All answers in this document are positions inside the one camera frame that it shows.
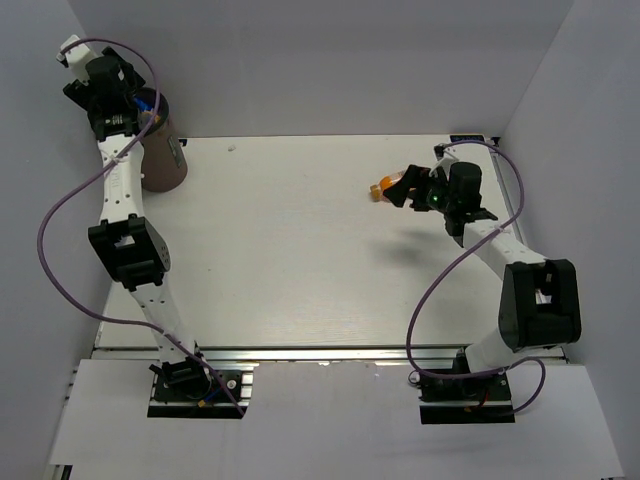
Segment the orange bottle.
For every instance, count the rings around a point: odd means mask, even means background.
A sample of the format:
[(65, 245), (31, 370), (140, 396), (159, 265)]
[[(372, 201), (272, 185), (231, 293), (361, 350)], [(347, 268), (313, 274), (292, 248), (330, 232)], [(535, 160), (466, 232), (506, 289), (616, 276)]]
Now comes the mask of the orange bottle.
[(394, 186), (405, 174), (405, 171), (395, 172), (384, 176), (378, 183), (369, 187), (370, 199), (373, 202), (387, 202), (384, 192)]

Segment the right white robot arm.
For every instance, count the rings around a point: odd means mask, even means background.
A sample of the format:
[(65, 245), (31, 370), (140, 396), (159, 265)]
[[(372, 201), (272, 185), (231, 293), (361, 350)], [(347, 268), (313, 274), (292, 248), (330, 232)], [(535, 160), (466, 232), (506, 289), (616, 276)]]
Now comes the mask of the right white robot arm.
[(575, 266), (521, 243), (483, 207), (481, 183), (479, 166), (458, 162), (434, 169), (411, 165), (380, 189), (396, 207), (440, 213), (462, 256), (476, 255), (502, 282), (495, 329), (464, 348), (447, 374), (466, 399), (486, 389), (487, 375), (515, 365), (529, 351), (572, 344), (582, 334)]

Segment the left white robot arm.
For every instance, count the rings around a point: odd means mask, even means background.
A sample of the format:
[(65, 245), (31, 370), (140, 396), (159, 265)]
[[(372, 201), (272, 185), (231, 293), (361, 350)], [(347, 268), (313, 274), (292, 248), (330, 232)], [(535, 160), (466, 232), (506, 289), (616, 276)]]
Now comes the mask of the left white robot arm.
[(115, 50), (94, 52), (72, 36), (58, 59), (75, 79), (64, 94), (88, 117), (104, 167), (99, 222), (88, 231), (110, 277), (142, 310), (163, 366), (182, 363), (197, 344), (184, 326), (169, 288), (169, 247), (147, 219), (146, 191), (179, 186), (188, 168), (165, 97), (145, 85)]

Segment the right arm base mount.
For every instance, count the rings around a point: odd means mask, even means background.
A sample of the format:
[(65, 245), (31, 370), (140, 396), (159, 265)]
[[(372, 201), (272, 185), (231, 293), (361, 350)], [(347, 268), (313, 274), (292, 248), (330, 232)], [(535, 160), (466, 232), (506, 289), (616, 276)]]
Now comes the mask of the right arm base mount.
[(410, 355), (414, 370), (409, 384), (420, 392), (423, 425), (507, 424), (515, 422), (512, 395), (505, 373), (468, 377), (466, 349), (459, 349), (447, 368), (430, 369)]

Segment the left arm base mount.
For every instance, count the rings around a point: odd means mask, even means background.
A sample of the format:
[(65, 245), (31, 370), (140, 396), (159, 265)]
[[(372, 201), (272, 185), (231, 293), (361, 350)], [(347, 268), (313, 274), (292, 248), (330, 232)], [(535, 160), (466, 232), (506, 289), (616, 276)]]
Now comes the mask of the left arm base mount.
[(154, 374), (148, 418), (241, 419), (248, 402), (243, 399), (244, 373), (223, 369), (218, 376), (197, 362), (151, 365)]

